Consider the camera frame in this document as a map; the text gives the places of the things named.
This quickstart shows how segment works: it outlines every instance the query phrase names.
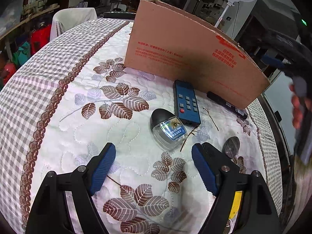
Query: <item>blue remote control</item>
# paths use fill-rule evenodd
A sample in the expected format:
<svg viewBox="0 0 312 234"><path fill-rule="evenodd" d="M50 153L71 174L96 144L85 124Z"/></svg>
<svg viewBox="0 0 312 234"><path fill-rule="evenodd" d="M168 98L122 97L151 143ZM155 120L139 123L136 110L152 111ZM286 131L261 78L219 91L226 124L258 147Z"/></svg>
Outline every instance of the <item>blue remote control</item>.
<svg viewBox="0 0 312 234"><path fill-rule="evenodd" d="M187 126L199 126L200 116L194 88L190 83L174 81L174 112Z"/></svg>

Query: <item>brown cardboard box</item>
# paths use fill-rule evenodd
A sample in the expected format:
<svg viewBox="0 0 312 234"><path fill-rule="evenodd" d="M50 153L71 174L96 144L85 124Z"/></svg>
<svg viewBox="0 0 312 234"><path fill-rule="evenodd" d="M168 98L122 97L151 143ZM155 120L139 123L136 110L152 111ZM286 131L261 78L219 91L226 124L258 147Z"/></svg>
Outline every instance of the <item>brown cardboard box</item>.
<svg viewBox="0 0 312 234"><path fill-rule="evenodd" d="M245 108L269 80L239 45L211 24L155 0L141 0L125 66L212 91Z"/></svg>

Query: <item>gingham fabric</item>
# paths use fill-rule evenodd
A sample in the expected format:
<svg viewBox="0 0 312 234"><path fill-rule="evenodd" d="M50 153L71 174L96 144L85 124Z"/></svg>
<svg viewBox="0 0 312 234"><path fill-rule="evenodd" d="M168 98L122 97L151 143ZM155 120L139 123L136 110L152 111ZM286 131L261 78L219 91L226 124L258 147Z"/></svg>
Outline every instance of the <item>gingham fabric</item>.
<svg viewBox="0 0 312 234"><path fill-rule="evenodd" d="M29 144L51 97L69 71L114 29L117 19L97 19L70 29L32 56L0 92L0 211L23 233L20 185Z"/></svg>
<svg viewBox="0 0 312 234"><path fill-rule="evenodd" d="M271 192L277 213L280 214L283 188L280 159L274 136L258 99L253 101L247 109L250 118L257 126L258 141L263 155L264 168L266 170L266 183Z"/></svg>

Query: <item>black bottle cap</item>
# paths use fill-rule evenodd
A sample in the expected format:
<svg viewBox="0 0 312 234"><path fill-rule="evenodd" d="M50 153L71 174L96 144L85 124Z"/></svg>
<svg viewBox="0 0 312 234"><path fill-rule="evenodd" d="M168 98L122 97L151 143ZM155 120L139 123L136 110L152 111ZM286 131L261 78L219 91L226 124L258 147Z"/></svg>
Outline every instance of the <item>black bottle cap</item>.
<svg viewBox="0 0 312 234"><path fill-rule="evenodd" d="M153 111L152 116L151 116L151 120L150 120L150 126L151 126L151 130L159 123L173 118L175 117L175 115L171 112L169 112L166 109L162 109L162 108L157 108Z"/></svg>

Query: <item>silver screw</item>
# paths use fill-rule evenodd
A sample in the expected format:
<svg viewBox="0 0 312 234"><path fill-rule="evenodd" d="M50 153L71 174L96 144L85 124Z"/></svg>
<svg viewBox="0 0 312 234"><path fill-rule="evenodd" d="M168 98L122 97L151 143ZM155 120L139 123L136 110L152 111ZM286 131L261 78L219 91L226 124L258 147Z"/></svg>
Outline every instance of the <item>silver screw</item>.
<svg viewBox="0 0 312 234"><path fill-rule="evenodd" d="M85 167L84 165L81 165L81 166L78 167L77 170L78 170L80 173L82 173L82 172L85 171L85 169L86 169L86 167Z"/></svg>
<svg viewBox="0 0 312 234"><path fill-rule="evenodd" d="M221 167L221 170L227 173L227 172L230 171L230 167L228 167L227 165L223 165L223 166Z"/></svg>
<svg viewBox="0 0 312 234"><path fill-rule="evenodd" d="M260 177L260 176L261 176L260 171L257 171L257 170L254 170L254 171L252 172L252 174L255 175L256 177Z"/></svg>
<svg viewBox="0 0 312 234"><path fill-rule="evenodd" d="M49 171L46 175L51 178L54 176L54 171Z"/></svg>

